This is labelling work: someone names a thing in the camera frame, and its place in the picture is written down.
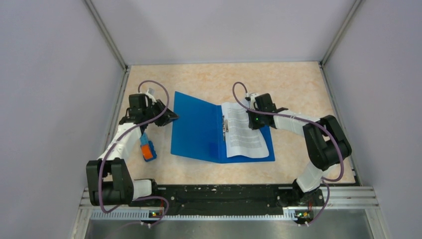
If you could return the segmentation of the white printed paper files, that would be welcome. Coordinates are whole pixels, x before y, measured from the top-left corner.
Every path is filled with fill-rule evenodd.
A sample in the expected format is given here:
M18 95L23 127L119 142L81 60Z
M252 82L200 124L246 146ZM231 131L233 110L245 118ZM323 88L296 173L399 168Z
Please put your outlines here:
M244 156L252 159L266 158L269 150L260 130L249 128L246 109L237 103L221 104L222 115L228 120L226 156Z

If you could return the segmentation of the blue plastic folder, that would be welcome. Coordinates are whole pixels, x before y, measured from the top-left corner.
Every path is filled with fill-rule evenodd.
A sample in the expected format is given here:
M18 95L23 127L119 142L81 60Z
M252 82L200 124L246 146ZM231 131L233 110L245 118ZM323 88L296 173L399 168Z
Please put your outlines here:
M263 146L269 150L268 156L253 158L240 154L229 157L223 136L221 105L175 92L174 110L179 118L173 122L172 127L173 155L221 164L275 161L269 127L265 126L254 131L263 136Z

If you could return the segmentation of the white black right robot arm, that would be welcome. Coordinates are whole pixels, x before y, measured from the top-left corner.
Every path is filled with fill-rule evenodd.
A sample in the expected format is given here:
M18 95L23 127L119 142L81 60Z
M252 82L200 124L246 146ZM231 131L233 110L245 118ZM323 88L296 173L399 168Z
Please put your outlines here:
M339 181L344 175L344 160L352 153L336 117L327 115L315 118L298 114L287 108L277 108L271 96L266 93L246 94L249 106L249 127L260 129L268 126L290 131L305 139L310 162L303 173L293 182L292 199L298 205L305 205L312 199L312 191L320 186L322 180L329 181L328 175L339 166L339 175L332 182Z

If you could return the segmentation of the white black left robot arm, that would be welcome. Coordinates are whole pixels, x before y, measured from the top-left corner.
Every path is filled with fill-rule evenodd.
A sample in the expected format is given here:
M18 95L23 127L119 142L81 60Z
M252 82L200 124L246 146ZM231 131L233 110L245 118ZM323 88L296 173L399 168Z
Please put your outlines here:
M153 179L132 179L126 160L149 124L166 126L178 115L150 93L132 94L128 100L129 107L111 143L97 160L86 165L89 199L94 206L129 205L138 198L153 206L160 198Z

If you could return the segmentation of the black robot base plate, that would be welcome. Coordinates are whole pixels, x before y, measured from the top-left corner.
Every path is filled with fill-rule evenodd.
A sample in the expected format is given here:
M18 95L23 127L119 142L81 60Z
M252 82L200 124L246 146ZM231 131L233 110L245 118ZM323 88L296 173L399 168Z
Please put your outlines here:
M322 191L301 193L290 184L158 185L156 199L131 202L131 207L170 206L168 216L282 215L287 207L315 209L324 204Z

